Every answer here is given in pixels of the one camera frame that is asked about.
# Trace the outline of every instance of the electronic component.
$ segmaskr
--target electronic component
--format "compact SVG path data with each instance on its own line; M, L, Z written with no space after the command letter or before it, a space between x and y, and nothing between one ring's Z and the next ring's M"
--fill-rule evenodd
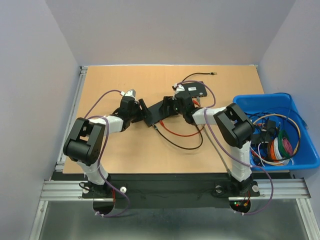
M202 98L208 95L206 87L202 83L203 81L188 82L188 83L182 83L181 85L184 87L186 92L189 92L192 98L197 98L197 97Z
M269 143L277 132L276 122L268 119L265 125L261 126L261 131L252 135L251 145L258 146L259 143Z

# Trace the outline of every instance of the black bracket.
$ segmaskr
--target black bracket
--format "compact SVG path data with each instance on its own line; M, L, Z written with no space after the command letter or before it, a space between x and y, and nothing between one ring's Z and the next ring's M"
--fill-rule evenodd
M100 154L105 127L83 117L77 118L64 143L63 154L74 162L80 161L87 166L94 164Z
M241 149L243 144L252 139L255 126L237 104L231 103L213 117L230 146Z

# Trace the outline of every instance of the white wire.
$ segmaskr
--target white wire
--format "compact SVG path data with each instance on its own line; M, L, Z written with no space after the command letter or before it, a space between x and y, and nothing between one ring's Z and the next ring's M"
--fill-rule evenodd
M273 145L274 145L274 148L273 148L273 149L274 149L275 158L278 159L278 160L281 160L281 159L282 159L282 156L281 156L281 154L280 154L280 152L279 152L278 138L277 138L277 137L274 139ZM288 165L289 162L290 162L290 159L283 160L283 164L284 164L284 165Z
M258 145L258 154L259 154L259 158L260 158L261 161L263 161L263 162L266 163L266 164L274 165L274 166L277 166L277 165L279 165L279 164L283 164L283 163L284 163L284 161L280 161L280 162L270 162L270 161L264 160L264 159L261 157L261 154L260 154L260 145L261 145L261 143L259 143L259 145Z
M261 143L259 143L259 145L258 145L258 155L259 155L259 159L260 159L260 162L261 162L262 166L265 167L265 164L264 164L264 162L262 161L262 157L261 157L261 154L260 154L260 145L261 145Z

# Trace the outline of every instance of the cable bundle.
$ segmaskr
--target cable bundle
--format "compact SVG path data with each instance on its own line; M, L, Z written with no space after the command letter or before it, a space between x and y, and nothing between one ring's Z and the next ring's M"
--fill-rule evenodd
M261 113L250 114L251 115L250 118L252 118L252 116L256 117L256 115L260 115L260 114ZM276 135L274 136L274 139L272 141L266 142L262 139L257 147L257 152L252 148L252 146L250 147L251 152L254 154L255 157L258 157L259 163L264 167L265 167L265 164L269 164L272 166L284 166L284 165L287 165L289 161L291 161L293 165L294 160L292 159L292 157L294 157L297 154L300 147L300 141L301 141L300 128L297 125L297 123L293 121L291 118L284 116L282 114L277 114L277 113L266 114L260 117L258 116L258 119L256 119L253 122L253 124L255 125L256 129L258 129L260 132L265 131L265 129L263 129L265 124L263 122L258 123L258 121L260 120L263 121L266 118L269 119L269 117L272 117L272 116L285 119L283 127L285 126L285 123L288 120L288 123L290 123L296 129L298 134L298 142L296 144L295 149L293 150L293 147L290 143L290 139L286 130L284 129L280 130L280 126L279 126L276 128ZM261 154L261 146L265 144L267 144L267 148L264 151L266 156L263 157Z

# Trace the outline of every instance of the bolt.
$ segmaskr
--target bolt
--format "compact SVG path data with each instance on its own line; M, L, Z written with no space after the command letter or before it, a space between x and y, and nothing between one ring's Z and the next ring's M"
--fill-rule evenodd
M127 188L125 186L120 187L120 192L125 194L127 192Z
M253 190L255 193L257 193L257 192L259 192L259 187L258 187L257 185L253 185L253 186L252 186L252 190Z
M222 193L222 189L223 188L220 185L218 185L218 186L215 187L215 192L220 194L220 193Z

